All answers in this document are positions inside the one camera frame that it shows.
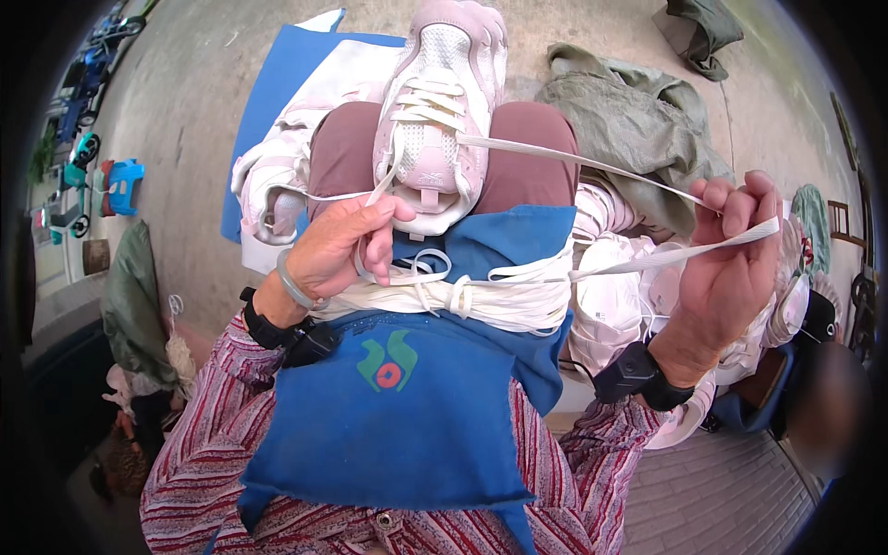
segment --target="teal toy car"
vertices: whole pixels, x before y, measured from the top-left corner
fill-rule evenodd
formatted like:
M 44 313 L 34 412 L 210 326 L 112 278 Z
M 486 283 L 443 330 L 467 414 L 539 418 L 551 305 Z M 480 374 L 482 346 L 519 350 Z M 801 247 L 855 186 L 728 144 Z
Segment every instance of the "teal toy car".
M 99 135 L 89 132 L 80 139 L 77 149 L 71 152 L 70 162 L 59 175 L 59 190 L 53 193 L 40 213 L 39 227 L 49 228 L 52 244 L 61 244 L 65 232 L 79 239 L 90 228 L 90 217 L 83 213 L 83 192 L 86 189 L 86 164 L 99 154 Z M 57 202 L 70 188 L 77 191 L 78 203 L 64 214 L 51 214 L 48 205 Z
M 71 162 L 65 166 L 65 183 L 78 189 L 86 185 L 86 164 L 96 157 L 100 146 L 99 135 L 92 131 L 83 135 L 77 148 L 71 153 Z

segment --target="pink sneaker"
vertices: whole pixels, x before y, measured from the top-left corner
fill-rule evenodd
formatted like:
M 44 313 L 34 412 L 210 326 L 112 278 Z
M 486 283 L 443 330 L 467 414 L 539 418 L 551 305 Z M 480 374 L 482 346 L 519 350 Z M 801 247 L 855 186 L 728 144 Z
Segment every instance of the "pink sneaker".
M 433 0 L 416 12 L 373 152 L 377 195 L 391 188 L 416 209 L 412 222 L 394 222 L 413 238 L 443 234 L 478 202 L 488 150 L 456 137 L 489 136 L 505 61 L 505 26 L 493 8 Z

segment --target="left hand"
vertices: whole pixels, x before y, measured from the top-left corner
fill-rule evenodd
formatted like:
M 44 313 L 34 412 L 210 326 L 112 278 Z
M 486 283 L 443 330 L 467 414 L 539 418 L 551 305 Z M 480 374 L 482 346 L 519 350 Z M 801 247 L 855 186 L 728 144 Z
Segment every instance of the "left hand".
M 722 242 L 781 215 L 780 194 L 768 174 L 750 171 L 744 179 L 739 189 L 723 178 L 691 184 L 690 193 L 708 207 L 696 206 L 693 244 Z M 777 233 L 687 261 L 678 306 L 648 348 L 671 384 L 696 385 L 718 364 L 722 350 L 743 335 L 773 293 L 780 257 Z
M 369 194 L 335 202 L 293 244 L 287 270 L 297 287 L 312 300 L 330 298 L 358 280 L 354 253 L 364 238 L 361 261 L 381 285 L 389 284 L 392 263 L 392 218 L 408 222 L 416 213 L 403 199 L 383 195 L 376 204 L 364 206 Z M 284 290 L 277 271 L 272 271 L 253 296 L 256 314 L 276 328 L 300 323 L 308 310 Z

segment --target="striped shirt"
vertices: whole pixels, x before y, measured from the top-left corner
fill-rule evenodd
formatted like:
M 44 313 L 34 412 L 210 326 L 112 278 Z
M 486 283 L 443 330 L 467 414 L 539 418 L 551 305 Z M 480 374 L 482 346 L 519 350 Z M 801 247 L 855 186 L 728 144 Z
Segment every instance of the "striped shirt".
M 236 510 L 238 480 L 274 413 L 267 351 L 235 316 L 197 378 L 194 398 L 157 457 L 139 512 L 155 553 L 516 553 L 489 511 L 403 511 L 275 497 L 252 534 Z M 632 398 L 593 401 L 574 429 L 555 440 L 514 379 L 509 386 L 518 468 L 536 500 L 525 507 L 540 555 L 618 553 L 629 482 L 658 413 Z

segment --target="ride-on toy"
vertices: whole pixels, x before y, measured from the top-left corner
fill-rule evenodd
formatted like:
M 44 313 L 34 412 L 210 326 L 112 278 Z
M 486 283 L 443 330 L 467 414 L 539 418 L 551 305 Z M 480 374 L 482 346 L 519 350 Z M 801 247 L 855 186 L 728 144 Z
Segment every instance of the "ride-on toy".
M 117 56 L 120 42 L 127 36 L 138 35 L 143 28 L 145 18 L 137 15 L 121 19 L 120 7 L 116 6 L 92 32 L 86 48 L 71 62 L 62 81 L 59 100 L 67 111 L 59 119 L 58 143 L 73 139 L 83 127 L 96 122 L 98 113 L 91 110 L 90 105 L 99 94 L 99 87 L 108 80 L 109 68 Z
M 40 227 L 49 228 L 52 244 L 61 244 L 62 235 L 68 231 L 79 239 L 90 229 L 90 217 L 83 213 L 83 191 L 86 189 L 86 165 L 99 153 L 99 135 L 89 132 L 83 136 L 71 153 L 71 162 L 59 172 L 59 189 L 53 193 L 40 212 Z M 61 199 L 62 194 L 73 187 L 78 194 L 77 204 L 64 214 L 51 214 L 49 204 Z

